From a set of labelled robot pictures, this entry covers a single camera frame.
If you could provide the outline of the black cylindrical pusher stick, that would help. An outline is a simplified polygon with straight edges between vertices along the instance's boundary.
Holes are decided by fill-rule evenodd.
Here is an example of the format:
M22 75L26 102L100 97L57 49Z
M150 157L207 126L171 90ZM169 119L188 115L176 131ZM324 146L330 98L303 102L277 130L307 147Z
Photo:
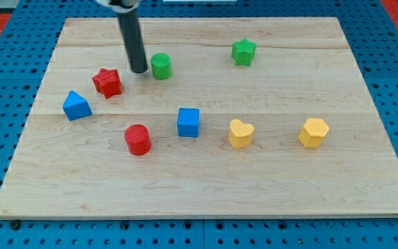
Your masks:
M129 67L134 73L145 73L148 70L148 64L140 29L138 6L126 8L125 11L117 13L117 20L120 25Z

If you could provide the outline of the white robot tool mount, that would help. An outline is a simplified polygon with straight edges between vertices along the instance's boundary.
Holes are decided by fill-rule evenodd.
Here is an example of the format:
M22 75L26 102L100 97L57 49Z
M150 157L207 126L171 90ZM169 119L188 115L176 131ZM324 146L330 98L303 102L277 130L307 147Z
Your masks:
M140 0L95 0L101 6L111 8L116 13L128 13L135 10Z

